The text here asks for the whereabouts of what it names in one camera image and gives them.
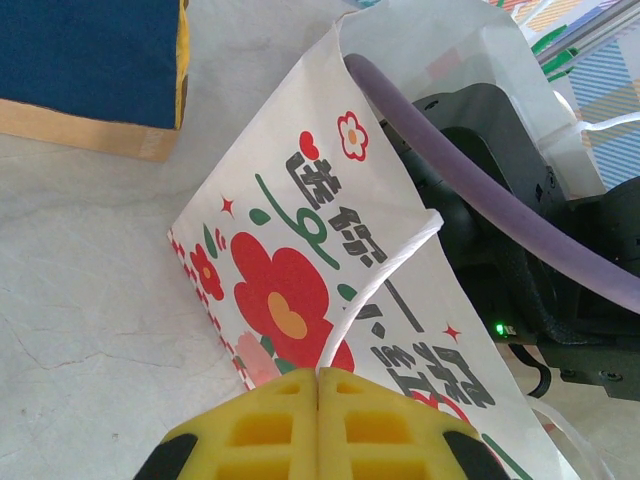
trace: red flower print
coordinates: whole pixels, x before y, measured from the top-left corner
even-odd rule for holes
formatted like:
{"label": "red flower print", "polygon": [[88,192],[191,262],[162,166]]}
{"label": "red flower print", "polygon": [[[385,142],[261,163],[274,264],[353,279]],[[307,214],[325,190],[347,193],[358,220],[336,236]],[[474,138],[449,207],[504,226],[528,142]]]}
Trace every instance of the red flower print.
{"label": "red flower print", "polygon": [[256,387],[280,376],[280,371],[271,356],[250,332],[238,337],[236,353],[242,359],[247,374]]}
{"label": "red flower print", "polygon": [[[234,289],[238,308],[255,331],[268,336],[276,354],[296,367],[315,367],[333,325],[324,318],[329,292],[300,252],[269,254],[252,235],[238,233],[231,255],[244,278]],[[353,356],[342,342],[333,366],[353,372]]]}
{"label": "red flower print", "polygon": [[207,258],[207,254],[201,245],[196,245],[196,251],[189,254],[191,257],[191,263],[193,268],[198,272],[202,289],[213,295],[216,300],[222,300],[224,298],[224,292],[220,285],[220,277],[216,271],[216,267]]}
{"label": "red flower print", "polygon": [[355,113],[347,112],[344,117],[338,117],[338,131],[342,139],[342,151],[347,158],[364,162],[367,157],[369,136],[358,122]]}

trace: white tile floor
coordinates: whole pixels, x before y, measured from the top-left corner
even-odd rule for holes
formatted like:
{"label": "white tile floor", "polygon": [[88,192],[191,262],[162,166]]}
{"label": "white tile floor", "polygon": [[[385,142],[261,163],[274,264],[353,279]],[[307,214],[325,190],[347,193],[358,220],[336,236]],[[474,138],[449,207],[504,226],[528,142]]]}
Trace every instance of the white tile floor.
{"label": "white tile floor", "polygon": [[[265,5],[192,2],[187,113],[165,165],[0,135],[1,479],[130,478],[168,427],[242,391],[164,235],[299,56],[350,8]],[[536,372],[509,363],[533,386]],[[560,381],[545,399],[619,479],[640,478],[640,403]]]}

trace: black machine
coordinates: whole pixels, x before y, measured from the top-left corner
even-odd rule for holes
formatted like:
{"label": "black machine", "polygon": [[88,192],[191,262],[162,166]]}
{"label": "black machine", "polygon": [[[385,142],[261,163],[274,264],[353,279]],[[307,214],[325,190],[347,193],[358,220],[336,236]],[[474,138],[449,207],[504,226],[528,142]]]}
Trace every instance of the black machine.
{"label": "black machine", "polygon": [[[507,95],[477,84],[414,103],[485,173],[579,243],[640,277],[640,177],[603,196],[568,200]],[[640,316],[537,259],[464,202],[386,122],[382,127],[439,236],[456,277],[496,342],[536,345],[564,381],[640,400]]]}

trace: purple cable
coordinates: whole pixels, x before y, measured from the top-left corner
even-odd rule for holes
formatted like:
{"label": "purple cable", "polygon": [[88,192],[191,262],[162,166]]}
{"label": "purple cable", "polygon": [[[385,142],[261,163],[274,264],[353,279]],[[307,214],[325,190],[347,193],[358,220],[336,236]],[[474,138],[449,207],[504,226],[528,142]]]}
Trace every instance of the purple cable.
{"label": "purple cable", "polygon": [[482,216],[567,277],[640,314],[640,278],[580,245],[498,185],[369,60],[350,54],[344,61],[353,80],[402,139]]}

